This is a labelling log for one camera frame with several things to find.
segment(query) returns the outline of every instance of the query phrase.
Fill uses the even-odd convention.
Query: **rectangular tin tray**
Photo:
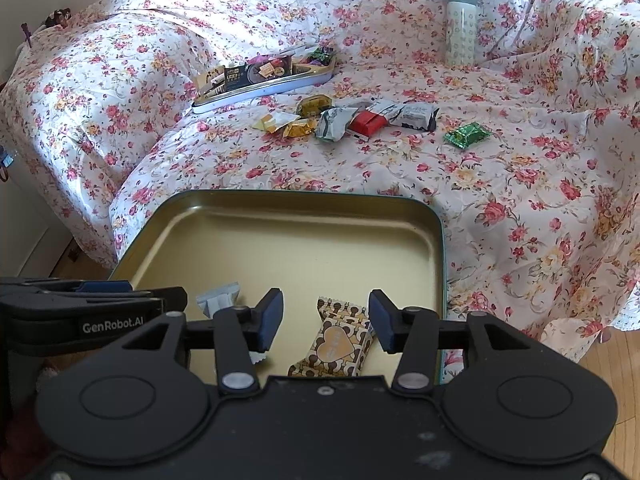
[[[204,319],[197,295],[231,282],[238,303],[255,306],[276,286],[284,318],[260,381],[286,375],[321,327],[318,296],[364,305],[382,289],[398,306],[442,316],[444,240],[437,215],[421,202],[392,196],[295,191],[194,190],[164,202],[113,271],[134,288],[180,285],[187,319]],[[212,351],[191,353],[191,371],[215,382]],[[399,354],[375,340],[362,371],[390,383]]]

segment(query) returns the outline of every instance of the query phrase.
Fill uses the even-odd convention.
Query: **floral bedsheet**
[[[451,316],[489,310],[575,358],[621,319],[637,281],[640,5],[481,0],[480,9],[480,68],[447,70],[439,64],[444,0],[102,0],[68,31],[46,32],[47,46],[20,60],[9,98],[0,98],[50,203],[76,217],[74,235],[106,264],[180,190],[411,196],[446,225]],[[145,26],[166,41],[145,38]],[[106,62],[82,58],[88,34]],[[213,58],[319,38],[340,51],[338,73],[323,88],[189,113],[189,75]],[[131,59],[135,79],[114,91],[107,74],[126,72]],[[56,94],[47,98],[52,78]],[[151,104],[140,104],[143,85],[158,85]],[[73,115],[61,93],[86,86],[99,88],[91,93],[100,126],[93,158],[69,131],[93,135],[94,123]],[[330,145],[252,129],[265,111],[291,111],[316,91],[340,103],[361,96],[435,102],[440,126],[434,135],[386,128],[368,144],[345,138]],[[474,120],[494,136],[465,153],[443,143],[445,131]],[[107,161],[113,150],[117,172]],[[630,324],[640,322],[633,305],[625,312]]]

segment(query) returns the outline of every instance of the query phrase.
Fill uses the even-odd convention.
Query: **thermos bottle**
[[[447,47],[445,64],[450,67],[473,65],[476,60],[478,0],[448,0]]]

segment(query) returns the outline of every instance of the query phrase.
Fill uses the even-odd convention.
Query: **yellow candy wrapper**
[[[260,120],[254,124],[254,128],[272,134],[299,117],[299,115],[287,114],[286,112],[272,112],[261,117]]]
[[[318,121],[316,119],[299,119],[290,122],[284,127],[282,137],[305,137],[316,130]]]
[[[330,97],[324,94],[312,95],[311,97],[305,97],[298,103],[296,113],[302,118],[319,117],[322,113],[322,109],[326,109],[332,106],[334,103]]]

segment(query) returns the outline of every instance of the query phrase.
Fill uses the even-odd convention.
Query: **white and gray snack wrapper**
[[[321,140],[340,140],[348,124],[358,112],[357,108],[330,108],[320,114],[318,126],[316,126],[316,137]]]
[[[430,103],[408,103],[400,105],[401,110],[393,118],[387,118],[392,126],[412,128],[421,132],[436,130],[436,117],[439,107]]]
[[[391,124],[391,121],[401,113],[403,106],[403,104],[390,101],[389,99],[377,99],[367,107],[367,111],[382,115],[389,121],[389,124]]]
[[[196,298],[196,303],[198,303],[198,307],[202,313],[209,319],[212,319],[217,311],[234,306],[239,294],[240,284],[233,282],[199,295]],[[251,358],[252,364],[255,365],[266,358],[267,354],[264,352],[249,352],[249,357]]]

